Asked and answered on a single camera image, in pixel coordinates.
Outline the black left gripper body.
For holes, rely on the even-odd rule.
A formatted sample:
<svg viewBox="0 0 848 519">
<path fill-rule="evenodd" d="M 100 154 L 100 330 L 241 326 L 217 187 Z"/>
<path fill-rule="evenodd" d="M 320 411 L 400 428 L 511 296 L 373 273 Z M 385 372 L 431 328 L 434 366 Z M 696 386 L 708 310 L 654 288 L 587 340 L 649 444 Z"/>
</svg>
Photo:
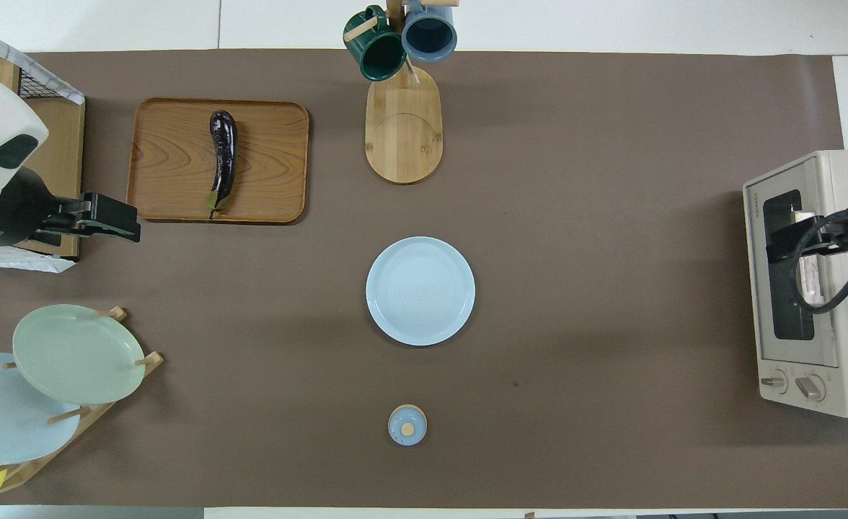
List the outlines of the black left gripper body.
<svg viewBox="0 0 848 519">
<path fill-rule="evenodd" d="M 52 213 L 45 217 L 35 231 L 35 241 L 61 242 L 61 226 L 85 226 L 87 236 L 82 238 L 87 239 L 91 236 L 108 236 L 103 234 L 103 229 L 107 227 L 128 228 L 140 224 L 137 207 L 99 193 L 84 192 L 79 198 L 56 197 Z"/>
</svg>

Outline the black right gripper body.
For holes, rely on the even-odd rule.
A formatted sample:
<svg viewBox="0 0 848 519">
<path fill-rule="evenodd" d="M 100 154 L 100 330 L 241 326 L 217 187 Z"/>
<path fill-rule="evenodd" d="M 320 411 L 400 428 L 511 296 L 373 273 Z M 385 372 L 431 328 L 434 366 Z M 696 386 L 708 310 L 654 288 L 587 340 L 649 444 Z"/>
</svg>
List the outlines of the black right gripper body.
<svg viewBox="0 0 848 519">
<path fill-rule="evenodd" d="M 846 216 L 814 228 L 825 217 L 803 214 L 796 220 L 796 210 L 789 207 L 768 210 L 768 245 L 795 245 L 800 253 L 825 253 L 829 247 L 848 247 L 848 209 Z"/>
</svg>

